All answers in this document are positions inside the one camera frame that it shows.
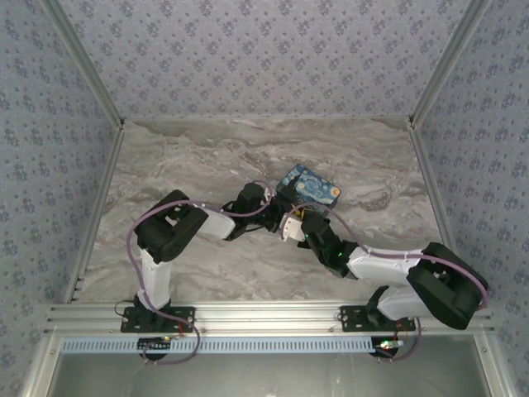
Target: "enclosure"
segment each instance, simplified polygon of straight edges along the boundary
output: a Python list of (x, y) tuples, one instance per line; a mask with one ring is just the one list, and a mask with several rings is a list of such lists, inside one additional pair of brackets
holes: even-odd
[[(0, 7), (2, 395), (529, 395), (526, 2)], [(414, 320), (417, 351), (385, 362), (367, 353), (388, 332), (342, 321), (377, 280), (335, 277), (266, 229), (198, 234), (169, 286), (199, 354), (146, 366), (154, 334), (120, 317), (139, 289), (134, 221), (176, 189), (221, 207), (297, 164), (339, 189), (358, 241), (442, 242), (490, 305), (461, 331)]]

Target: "patterned wallpaper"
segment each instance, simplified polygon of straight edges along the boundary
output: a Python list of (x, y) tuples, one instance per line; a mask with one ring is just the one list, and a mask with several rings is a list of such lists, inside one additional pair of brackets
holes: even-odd
[(63, 298), (113, 140), (37, 0), (0, 2), (0, 395)]
[(461, 255), (529, 395), (529, 2), (493, 0), (422, 135)]
[(123, 117), (407, 115), (468, 0), (62, 0)]

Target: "gray marble tabletop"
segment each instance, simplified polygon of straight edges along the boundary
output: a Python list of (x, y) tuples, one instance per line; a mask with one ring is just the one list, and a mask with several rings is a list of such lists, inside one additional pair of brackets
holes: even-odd
[[(372, 246), (439, 241), (430, 199), (403, 122), (369, 119), (128, 122), (82, 302), (137, 291), (125, 235), (171, 190), (224, 204), (245, 183), (276, 185), (302, 163), (341, 188), (336, 211)], [(346, 231), (332, 226), (341, 237)], [(367, 299), (377, 285), (331, 275), (309, 250), (267, 231), (233, 242), (196, 236), (173, 263), (173, 300)]]

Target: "robotic arm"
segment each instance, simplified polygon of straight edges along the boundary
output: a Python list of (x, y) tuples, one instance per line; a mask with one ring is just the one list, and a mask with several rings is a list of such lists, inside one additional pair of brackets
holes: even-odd
[[(161, 311), (170, 306), (169, 263), (195, 234), (232, 241), (244, 234), (249, 225), (265, 227), (269, 232), (280, 231), (283, 240), (298, 241), (298, 247), (311, 249), (320, 263), (336, 276), (372, 279), (383, 285), (365, 306), (375, 328), (387, 321), (433, 315), (449, 327), (465, 329), (478, 309), (482, 293), (475, 282), (459, 271), (417, 256), (433, 256), (455, 263), (477, 279), (484, 289), (488, 288), (481, 275), (439, 243), (432, 242), (409, 252), (373, 250), (386, 254), (384, 258), (377, 257), (368, 247), (341, 240), (332, 231), (330, 220), (319, 212), (305, 211), (303, 219), (289, 217), (293, 205), (277, 197), (254, 216), (235, 216), (255, 212), (262, 206), (264, 197), (265, 190), (251, 183), (243, 188), (236, 201), (223, 207), (232, 216), (184, 204), (160, 211), (141, 223), (135, 232), (141, 248), (145, 292), (151, 303)], [(178, 200), (188, 198), (175, 190), (152, 209)], [(135, 306), (155, 318), (143, 294), (138, 293)]]

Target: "blue floral pattern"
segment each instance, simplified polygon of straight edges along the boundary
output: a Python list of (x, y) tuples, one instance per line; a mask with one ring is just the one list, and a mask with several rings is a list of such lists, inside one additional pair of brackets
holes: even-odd
[(68, 283), (113, 139), (37, 0), (0, 2), (0, 395)]
[(493, 0), (421, 130), (460, 254), (529, 395), (529, 3)]
[(62, 0), (123, 117), (410, 114), (468, 0)]

